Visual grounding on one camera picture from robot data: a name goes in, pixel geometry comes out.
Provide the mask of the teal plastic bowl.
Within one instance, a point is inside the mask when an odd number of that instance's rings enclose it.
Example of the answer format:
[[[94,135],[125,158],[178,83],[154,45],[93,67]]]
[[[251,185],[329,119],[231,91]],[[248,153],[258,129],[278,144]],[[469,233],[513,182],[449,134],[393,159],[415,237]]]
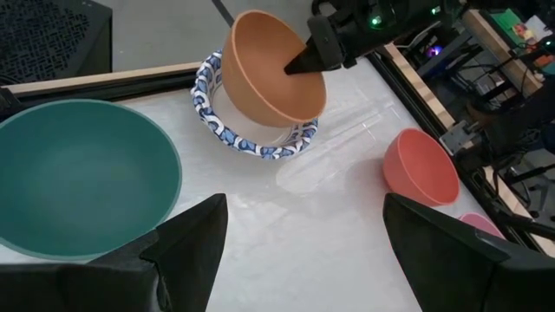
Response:
[[[84,260],[162,223],[177,202],[180,157],[128,107],[55,101],[0,122],[0,244]]]

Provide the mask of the wooden workbench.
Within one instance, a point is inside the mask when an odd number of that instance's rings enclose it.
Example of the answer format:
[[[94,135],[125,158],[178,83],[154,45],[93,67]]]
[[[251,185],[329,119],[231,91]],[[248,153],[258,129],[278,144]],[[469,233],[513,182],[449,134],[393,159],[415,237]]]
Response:
[[[538,80],[521,60],[511,58],[510,47],[478,10],[466,11],[462,15],[461,23],[498,62],[508,61],[500,71],[525,97],[543,87],[542,81]]]

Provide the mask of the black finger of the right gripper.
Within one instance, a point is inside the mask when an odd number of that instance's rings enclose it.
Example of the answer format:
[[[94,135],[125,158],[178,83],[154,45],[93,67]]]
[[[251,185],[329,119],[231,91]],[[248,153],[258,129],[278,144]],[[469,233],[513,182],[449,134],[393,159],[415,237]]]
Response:
[[[312,16],[307,21],[311,36],[306,47],[285,67],[287,75],[332,71],[344,61],[338,35],[326,16]]]

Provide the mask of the green box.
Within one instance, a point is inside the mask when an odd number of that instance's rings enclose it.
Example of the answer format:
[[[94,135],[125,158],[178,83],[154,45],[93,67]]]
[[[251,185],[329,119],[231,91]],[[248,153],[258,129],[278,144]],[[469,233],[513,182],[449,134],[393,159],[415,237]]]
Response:
[[[519,44],[525,41],[519,33],[519,30],[522,30],[522,21],[514,11],[511,9],[506,9],[504,11],[498,10],[490,12],[489,16],[493,20],[493,25],[509,42]]]

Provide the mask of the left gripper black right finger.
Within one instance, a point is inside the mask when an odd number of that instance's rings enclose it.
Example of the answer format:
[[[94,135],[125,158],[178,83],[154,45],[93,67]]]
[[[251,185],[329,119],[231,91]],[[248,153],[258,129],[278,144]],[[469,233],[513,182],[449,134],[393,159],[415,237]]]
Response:
[[[509,258],[485,241],[490,234],[393,192],[382,215],[423,312],[482,312],[493,273]]]

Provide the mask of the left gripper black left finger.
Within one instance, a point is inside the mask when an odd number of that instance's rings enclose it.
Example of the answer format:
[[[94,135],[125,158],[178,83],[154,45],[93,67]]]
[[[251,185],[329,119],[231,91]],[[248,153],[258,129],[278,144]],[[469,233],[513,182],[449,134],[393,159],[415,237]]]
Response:
[[[111,269],[93,312],[205,312],[225,247],[226,195],[213,194],[147,234],[96,258]]]

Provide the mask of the black aluminium table frame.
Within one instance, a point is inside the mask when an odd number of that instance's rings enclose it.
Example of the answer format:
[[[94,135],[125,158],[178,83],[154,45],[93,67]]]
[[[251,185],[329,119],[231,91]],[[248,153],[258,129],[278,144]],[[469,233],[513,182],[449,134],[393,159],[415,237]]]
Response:
[[[437,138],[454,126],[454,118],[395,47],[388,45],[385,54],[374,53],[368,59],[425,132]],[[123,101],[186,88],[193,84],[193,74],[199,67],[198,62],[192,62],[0,86],[0,121],[47,101]],[[454,163],[464,185],[507,238],[555,257],[555,228],[535,224],[505,181],[499,181],[499,194],[495,196],[493,169],[473,169],[459,159]]]

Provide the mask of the pink plastic bowl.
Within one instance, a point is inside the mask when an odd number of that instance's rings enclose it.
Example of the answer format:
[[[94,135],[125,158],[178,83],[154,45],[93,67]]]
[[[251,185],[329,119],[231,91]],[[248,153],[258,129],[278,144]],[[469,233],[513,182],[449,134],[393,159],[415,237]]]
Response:
[[[499,231],[494,223],[478,213],[465,213],[459,217],[459,220],[491,235],[505,239],[504,235]]]

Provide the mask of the orange plastic bowl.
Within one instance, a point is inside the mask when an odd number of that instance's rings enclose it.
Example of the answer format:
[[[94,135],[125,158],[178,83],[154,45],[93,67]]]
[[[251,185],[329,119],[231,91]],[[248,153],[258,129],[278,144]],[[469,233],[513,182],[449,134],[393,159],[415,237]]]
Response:
[[[304,41],[278,17],[262,10],[238,15],[221,62],[222,82],[232,104],[268,127],[292,127],[319,117],[326,104],[323,75],[284,71],[304,48]]]

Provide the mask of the black perforated computer tower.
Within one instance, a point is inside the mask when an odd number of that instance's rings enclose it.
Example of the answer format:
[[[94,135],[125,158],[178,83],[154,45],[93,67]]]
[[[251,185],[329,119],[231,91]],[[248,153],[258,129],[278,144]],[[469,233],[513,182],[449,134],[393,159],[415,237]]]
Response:
[[[0,86],[112,72],[112,26],[93,0],[0,0]]]

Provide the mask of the coral red plastic bowl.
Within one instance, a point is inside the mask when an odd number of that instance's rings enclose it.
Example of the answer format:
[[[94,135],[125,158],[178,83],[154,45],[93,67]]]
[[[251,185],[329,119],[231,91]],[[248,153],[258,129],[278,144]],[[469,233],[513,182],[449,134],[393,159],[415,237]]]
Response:
[[[416,128],[400,131],[389,144],[382,172],[391,191],[423,205],[451,205],[460,194],[452,160],[434,138]]]

